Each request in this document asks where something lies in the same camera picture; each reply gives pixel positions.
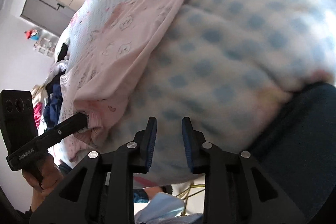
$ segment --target dark blue fabric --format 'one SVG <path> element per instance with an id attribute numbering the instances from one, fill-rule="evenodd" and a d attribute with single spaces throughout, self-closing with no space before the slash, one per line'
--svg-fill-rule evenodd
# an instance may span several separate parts
<path id="1" fill-rule="evenodd" d="M 70 171 L 72 170 L 72 168 L 67 165 L 66 163 L 64 163 L 63 161 L 61 161 L 61 164 L 58 166 L 59 170 L 61 171 L 62 175 L 65 177 L 67 174 L 70 173 Z"/>
<path id="2" fill-rule="evenodd" d="M 43 117 L 47 124 L 48 130 L 58 124 L 62 103 L 63 98 L 60 83 L 53 83 L 52 95 L 48 96 L 48 103 L 46 104 L 43 111 Z"/>
<path id="3" fill-rule="evenodd" d="M 133 202 L 134 203 L 148 203 L 148 195 L 144 189 L 133 189 Z"/>
<path id="4" fill-rule="evenodd" d="M 336 88 L 308 86 L 249 151 L 310 220 L 336 185 Z"/>

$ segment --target blue polka dot blanket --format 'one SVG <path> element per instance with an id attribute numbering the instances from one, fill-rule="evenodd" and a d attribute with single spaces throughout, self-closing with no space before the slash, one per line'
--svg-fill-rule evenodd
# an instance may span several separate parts
<path id="1" fill-rule="evenodd" d="M 60 38 L 70 40 L 69 69 L 123 1 L 87 0 L 75 14 Z M 334 83 L 335 39 L 336 0 L 186 0 L 152 52 L 125 114 L 95 149 L 114 151 L 155 116 L 152 167 L 135 175 L 135 186 L 190 180 L 183 117 L 222 149 L 243 150 L 293 92 Z M 72 167 L 92 149 L 74 136 L 53 147 Z"/>

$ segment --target light blue cloth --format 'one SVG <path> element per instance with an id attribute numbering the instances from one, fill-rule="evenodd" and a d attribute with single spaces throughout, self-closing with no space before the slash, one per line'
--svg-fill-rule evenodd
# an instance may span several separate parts
<path id="1" fill-rule="evenodd" d="M 158 193 L 143 210 L 135 215 L 134 220 L 136 224 L 164 224 L 168 222 L 183 224 L 194 223 L 202 216 L 202 214 L 193 214 L 175 217 L 182 212 L 183 207 L 184 202 L 181 199 L 166 193 Z"/>

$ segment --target red clothing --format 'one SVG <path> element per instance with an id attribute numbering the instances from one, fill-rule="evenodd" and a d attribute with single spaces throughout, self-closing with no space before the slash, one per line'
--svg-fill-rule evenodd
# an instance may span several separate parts
<path id="1" fill-rule="evenodd" d="M 40 126 L 41 117 L 42 117 L 42 103 L 39 102 L 34 107 L 34 119 L 37 128 L 39 128 Z"/>
<path id="2" fill-rule="evenodd" d="M 32 32 L 31 30 L 26 31 L 26 32 L 25 32 L 25 34 L 26 34 L 26 38 L 29 39 L 29 38 L 31 37 L 32 33 L 33 33 L 33 32 Z"/>

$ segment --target pink fabric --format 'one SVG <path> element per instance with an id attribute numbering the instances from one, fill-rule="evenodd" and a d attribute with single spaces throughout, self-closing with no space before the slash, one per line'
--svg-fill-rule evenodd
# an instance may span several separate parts
<path id="1" fill-rule="evenodd" d="M 42 117 L 42 103 L 38 102 L 34 106 L 34 119 L 37 129 L 40 127 L 41 117 Z"/>
<path id="2" fill-rule="evenodd" d="M 117 5 L 97 31 L 76 67 L 61 78 L 63 121 L 73 113 L 88 115 L 88 130 L 76 138 L 102 145 L 122 117 L 151 52 L 161 41 L 184 0 L 131 0 Z M 88 148 L 73 136 L 64 139 L 70 159 Z"/>

